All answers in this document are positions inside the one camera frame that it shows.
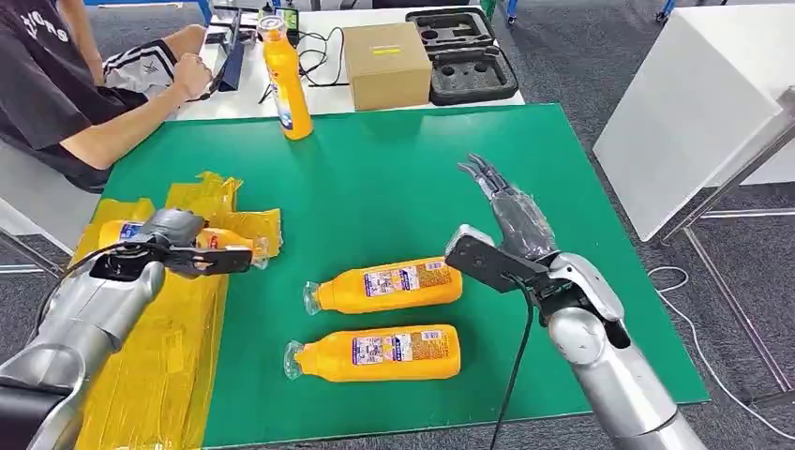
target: green mat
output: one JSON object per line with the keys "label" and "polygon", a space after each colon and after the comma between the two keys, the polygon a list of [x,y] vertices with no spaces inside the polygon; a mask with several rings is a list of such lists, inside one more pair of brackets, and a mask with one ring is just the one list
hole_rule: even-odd
{"label": "green mat", "polygon": [[[532,194],[559,246],[590,259],[626,307],[626,324],[672,396],[708,399],[622,224],[557,105],[359,112],[315,118],[288,142],[272,119],[168,123],[118,163],[105,196],[150,197],[202,171],[245,180],[240,210],[283,210],[284,249],[265,271],[232,276],[207,446],[453,427],[495,420],[525,321],[520,293],[465,278],[454,304],[309,317],[301,291],[354,267],[440,255],[458,225],[499,242],[480,188],[456,163],[476,152]],[[289,381],[282,353],[337,330],[451,323],[461,372],[447,381]],[[540,326],[507,419],[589,405]]]}

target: silver robotic arm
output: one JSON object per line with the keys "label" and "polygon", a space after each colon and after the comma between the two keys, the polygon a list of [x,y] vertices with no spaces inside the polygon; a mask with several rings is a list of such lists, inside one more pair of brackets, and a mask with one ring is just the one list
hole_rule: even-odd
{"label": "silver robotic arm", "polygon": [[166,268],[188,278],[248,270],[247,249],[198,249],[204,219],[160,210],[125,243],[88,257],[52,293],[35,337],[0,366],[0,447],[70,449],[88,388],[121,350]]}
{"label": "silver robotic arm", "polygon": [[448,264],[504,293],[512,279],[532,287],[541,323],[569,363],[593,412],[622,450],[706,449],[679,412],[623,323],[623,305],[585,258],[560,252],[546,218],[476,155],[459,164],[484,190],[503,241],[462,226]]}

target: yellow plastic sheet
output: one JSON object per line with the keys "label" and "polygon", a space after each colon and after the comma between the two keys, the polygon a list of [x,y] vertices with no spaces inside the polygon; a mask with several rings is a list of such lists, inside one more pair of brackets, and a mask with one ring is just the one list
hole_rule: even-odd
{"label": "yellow plastic sheet", "polygon": [[[205,172],[199,183],[174,184],[167,207],[193,211],[209,225],[281,245],[280,212],[234,212],[242,182]],[[86,227],[75,261],[96,249],[108,220],[147,220],[147,199],[103,200]],[[167,273],[163,289],[111,356],[91,388],[78,449],[191,449],[202,445],[220,342],[228,276],[186,279]]]}

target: cardboard box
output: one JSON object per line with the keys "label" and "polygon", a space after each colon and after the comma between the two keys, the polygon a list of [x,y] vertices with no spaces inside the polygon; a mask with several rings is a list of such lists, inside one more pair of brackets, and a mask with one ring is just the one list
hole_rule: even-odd
{"label": "cardboard box", "polygon": [[345,68],[357,111],[428,103],[431,64],[413,22],[343,32]]}

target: gray carpet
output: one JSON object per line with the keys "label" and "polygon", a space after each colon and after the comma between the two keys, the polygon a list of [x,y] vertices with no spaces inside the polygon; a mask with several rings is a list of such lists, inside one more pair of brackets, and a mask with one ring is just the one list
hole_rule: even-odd
{"label": "gray carpet", "polygon": [[[307,9],[308,1],[295,4]],[[335,8],[338,2],[326,3]],[[519,77],[522,95],[530,102],[560,102],[593,160],[590,149],[624,89],[651,48],[660,27],[653,21],[662,0],[520,0],[518,23],[508,28],[498,12],[494,27]],[[358,8],[366,7],[361,3]],[[123,51],[179,27],[198,21],[194,6],[141,7],[123,10],[92,8],[97,42],[103,55]],[[598,163],[597,172],[605,180]],[[704,352],[727,386],[742,398],[774,392],[773,378],[724,305],[703,263],[679,236],[671,247],[640,243],[621,206],[605,182],[644,265],[679,265],[691,282],[668,298],[696,323]],[[721,206],[778,207],[795,205],[791,184],[742,187]],[[700,222],[695,231],[723,271],[731,289],[754,318],[771,352],[795,382],[795,288],[788,282],[795,269],[795,217]],[[661,284],[674,281],[660,277]],[[35,304],[44,291],[43,277],[0,277],[0,359],[18,349],[29,330]],[[686,347],[695,355],[689,328],[673,318]],[[713,400],[684,407],[684,413],[704,442],[713,449],[786,449],[785,441],[728,400],[696,365]],[[790,434],[795,433],[795,405],[763,408],[760,413]],[[492,427],[465,427],[410,434],[303,442],[267,448],[284,449],[483,449]],[[501,449],[607,449],[610,442],[592,416],[507,424]]]}

